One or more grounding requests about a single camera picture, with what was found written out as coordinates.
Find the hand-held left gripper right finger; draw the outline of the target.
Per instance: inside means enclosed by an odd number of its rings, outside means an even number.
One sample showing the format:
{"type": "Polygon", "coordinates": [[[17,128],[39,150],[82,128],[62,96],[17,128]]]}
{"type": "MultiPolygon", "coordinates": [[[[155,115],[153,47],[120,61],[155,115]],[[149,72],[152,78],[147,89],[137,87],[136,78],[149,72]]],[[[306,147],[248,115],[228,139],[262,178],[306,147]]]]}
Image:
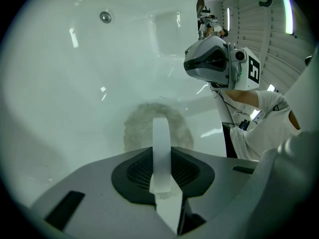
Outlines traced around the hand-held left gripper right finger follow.
{"type": "Polygon", "coordinates": [[[182,191],[177,234],[186,234],[219,214],[240,193],[257,164],[173,147],[172,177],[182,191]]]}

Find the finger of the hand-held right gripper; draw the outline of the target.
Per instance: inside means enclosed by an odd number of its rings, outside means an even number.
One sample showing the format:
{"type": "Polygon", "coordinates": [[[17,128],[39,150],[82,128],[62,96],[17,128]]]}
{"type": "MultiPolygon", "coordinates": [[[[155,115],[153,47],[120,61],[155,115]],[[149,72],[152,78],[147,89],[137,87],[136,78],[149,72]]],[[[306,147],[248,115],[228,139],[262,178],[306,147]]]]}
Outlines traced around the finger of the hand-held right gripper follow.
{"type": "Polygon", "coordinates": [[[187,75],[218,84],[229,84],[229,64],[224,62],[184,62],[184,69],[187,75]]]}
{"type": "Polygon", "coordinates": [[[188,47],[185,52],[185,60],[196,59],[207,54],[210,55],[216,50],[221,50],[224,54],[227,54],[227,44],[217,36],[210,36],[188,47]]]}

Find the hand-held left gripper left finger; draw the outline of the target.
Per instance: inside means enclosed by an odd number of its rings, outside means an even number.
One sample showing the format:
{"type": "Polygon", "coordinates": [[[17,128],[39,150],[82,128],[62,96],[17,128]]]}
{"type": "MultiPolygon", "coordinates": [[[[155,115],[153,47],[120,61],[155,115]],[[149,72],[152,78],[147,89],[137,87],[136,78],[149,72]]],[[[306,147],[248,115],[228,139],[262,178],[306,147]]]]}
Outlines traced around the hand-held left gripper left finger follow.
{"type": "Polygon", "coordinates": [[[31,209],[50,239],[174,239],[149,191],[151,148],[86,164],[43,193],[31,209]]]}

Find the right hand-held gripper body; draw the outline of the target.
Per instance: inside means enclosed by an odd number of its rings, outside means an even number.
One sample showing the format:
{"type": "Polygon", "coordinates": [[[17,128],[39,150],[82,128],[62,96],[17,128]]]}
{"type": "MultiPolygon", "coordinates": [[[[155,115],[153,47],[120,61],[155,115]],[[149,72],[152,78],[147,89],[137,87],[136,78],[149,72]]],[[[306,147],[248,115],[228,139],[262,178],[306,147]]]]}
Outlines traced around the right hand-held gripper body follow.
{"type": "Polygon", "coordinates": [[[253,90],[260,85],[261,66],[259,59],[247,47],[237,49],[228,43],[229,90],[253,90]]]}

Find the white fluffy scrubber with handle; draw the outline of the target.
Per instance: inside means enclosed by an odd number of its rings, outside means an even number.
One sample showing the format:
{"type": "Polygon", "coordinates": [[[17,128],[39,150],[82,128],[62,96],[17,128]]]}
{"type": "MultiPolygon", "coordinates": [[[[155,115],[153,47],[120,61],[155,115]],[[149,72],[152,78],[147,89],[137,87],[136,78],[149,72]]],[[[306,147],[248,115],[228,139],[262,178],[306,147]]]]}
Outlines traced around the white fluffy scrubber with handle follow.
{"type": "Polygon", "coordinates": [[[138,105],[124,122],[123,141],[125,151],[152,147],[155,193],[168,193],[172,189],[171,147],[194,147],[185,117],[179,110],[161,103],[138,105]]]}

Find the white bathtub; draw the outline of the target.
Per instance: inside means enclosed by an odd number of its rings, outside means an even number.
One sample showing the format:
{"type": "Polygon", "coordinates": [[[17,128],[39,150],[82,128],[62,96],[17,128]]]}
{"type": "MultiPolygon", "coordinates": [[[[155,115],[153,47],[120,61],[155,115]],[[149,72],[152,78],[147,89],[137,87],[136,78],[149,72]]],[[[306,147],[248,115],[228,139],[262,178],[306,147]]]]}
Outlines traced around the white bathtub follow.
{"type": "Polygon", "coordinates": [[[79,167],[126,152],[124,122],[144,103],[179,110],[192,150],[225,156],[210,86],[183,67],[198,40],[196,3],[26,3],[0,48],[0,160],[17,202],[30,207],[79,167]]]}

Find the person's right forearm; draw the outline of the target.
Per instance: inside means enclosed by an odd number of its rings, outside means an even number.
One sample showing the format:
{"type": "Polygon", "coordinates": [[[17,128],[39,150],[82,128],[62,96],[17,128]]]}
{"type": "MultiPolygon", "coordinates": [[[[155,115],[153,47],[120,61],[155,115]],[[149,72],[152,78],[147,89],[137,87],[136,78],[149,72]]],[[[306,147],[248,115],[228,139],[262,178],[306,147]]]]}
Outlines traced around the person's right forearm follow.
{"type": "Polygon", "coordinates": [[[231,100],[243,104],[259,107],[259,100],[256,91],[229,90],[224,92],[231,100]]]}

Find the chrome bathtub drain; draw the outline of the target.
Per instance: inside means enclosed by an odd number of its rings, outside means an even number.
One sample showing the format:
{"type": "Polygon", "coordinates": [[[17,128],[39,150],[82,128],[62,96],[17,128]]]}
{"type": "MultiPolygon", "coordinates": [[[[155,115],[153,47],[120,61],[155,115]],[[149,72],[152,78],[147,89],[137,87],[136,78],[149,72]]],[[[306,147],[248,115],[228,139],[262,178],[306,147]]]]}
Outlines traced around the chrome bathtub drain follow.
{"type": "Polygon", "coordinates": [[[106,23],[106,24],[111,23],[112,21],[112,16],[107,11],[102,11],[99,14],[99,18],[103,23],[106,23]]]}

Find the person's black trousers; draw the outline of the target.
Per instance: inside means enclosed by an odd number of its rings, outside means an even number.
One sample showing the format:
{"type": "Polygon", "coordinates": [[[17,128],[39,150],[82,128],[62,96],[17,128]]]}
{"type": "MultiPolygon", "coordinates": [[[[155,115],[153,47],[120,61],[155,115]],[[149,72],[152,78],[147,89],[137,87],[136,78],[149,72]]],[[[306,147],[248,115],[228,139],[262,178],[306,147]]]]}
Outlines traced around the person's black trousers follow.
{"type": "Polygon", "coordinates": [[[228,158],[238,158],[234,146],[232,144],[231,138],[230,138],[230,128],[222,125],[223,127],[223,134],[225,139],[225,146],[226,146],[226,155],[228,158]]]}

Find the person's white shirt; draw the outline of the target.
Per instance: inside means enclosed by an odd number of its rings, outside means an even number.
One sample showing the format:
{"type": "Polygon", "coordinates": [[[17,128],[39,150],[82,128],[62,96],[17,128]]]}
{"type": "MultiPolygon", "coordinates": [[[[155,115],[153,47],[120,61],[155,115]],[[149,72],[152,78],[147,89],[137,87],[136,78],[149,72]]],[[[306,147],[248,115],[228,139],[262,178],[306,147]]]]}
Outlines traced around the person's white shirt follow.
{"type": "Polygon", "coordinates": [[[264,113],[263,118],[249,131],[239,127],[230,128],[230,138],[239,159],[259,160],[265,151],[277,148],[288,138],[302,132],[290,107],[272,111],[278,103],[286,102],[283,95],[271,91],[255,91],[259,100],[258,110],[264,113]]]}

